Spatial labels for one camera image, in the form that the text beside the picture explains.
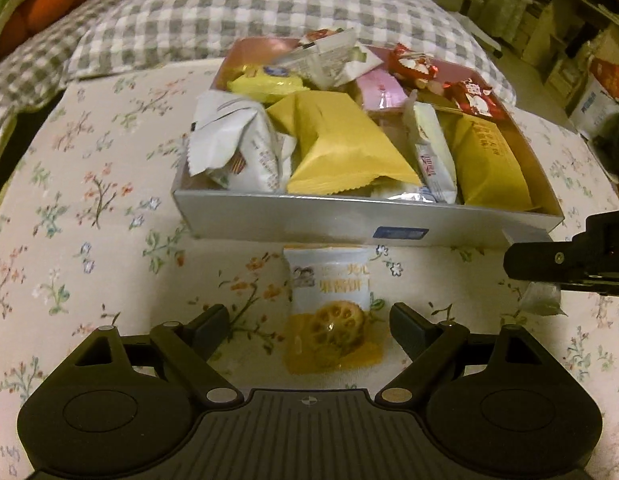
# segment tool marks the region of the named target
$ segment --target red package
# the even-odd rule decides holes
[[[472,79],[445,83],[445,97],[456,102],[464,113],[478,117],[505,119],[503,109],[491,98],[491,88],[481,88]]]
[[[611,97],[619,100],[619,65],[595,57],[590,72]]]
[[[423,89],[427,86],[427,82],[438,74],[438,67],[432,61],[431,56],[414,52],[398,43],[389,53],[388,67],[389,72],[397,79]]]

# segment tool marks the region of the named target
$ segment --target biscuit package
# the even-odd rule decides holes
[[[523,171],[496,124],[464,114],[445,137],[466,205],[508,211],[533,208]]]
[[[301,162],[287,185],[289,193],[339,193],[368,186],[379,176],[421,185],[410,164],[347,94],[296,92],[267,112],[280,131],[298,139]]]
[[[378,364],[382,330],[369,316],[367,247],[288,247],[292,313],[286,329],[290,373]]]

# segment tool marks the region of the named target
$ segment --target plastic bag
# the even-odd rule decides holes
[[[285,248],[292,313],[285,364],[307,374],[378,364],[382,335],[369,322],[367,247]]]

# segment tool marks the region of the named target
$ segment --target gray checkered fabric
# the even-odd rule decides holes
[[[10,121],[20,112],[48,104],[64,88],[63,73],[78,41],[97,19],[123,0],[88,0],[35,35],[0,63],[0,147]]]
[[[129,0],[83,37],[68,76],[219,57],[238,38],[300,38],[328,27],[354,28],[362,43],[400,42],[471,67],[502,100],[515,104],[512,86],[474,38],[431,0]]]

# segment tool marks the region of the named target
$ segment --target cardboard box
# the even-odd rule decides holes
[[[235,43],[215,79],[227,81],[246,63],[266,64],[288,52],[297,40],[246,38]],[[387,49],[374,48],[387,59]],[[471,69],[437,61],[441,81],[471,77]],[[440,112],[445,120],[454,114]],[[506,248],[504,230],[521,226],[552,230],[563,219],[560,205],[525,137],[508,116],[496,121],[523,170],[536,212],[511,212],[465,205],[375,200],[358,196],[299,196],[235,193],[204,174],[190,177],[187,157],[179,164],[172,193],[192,234],[205,238],[269,242],[328,242],[393,246],[474,246]]]

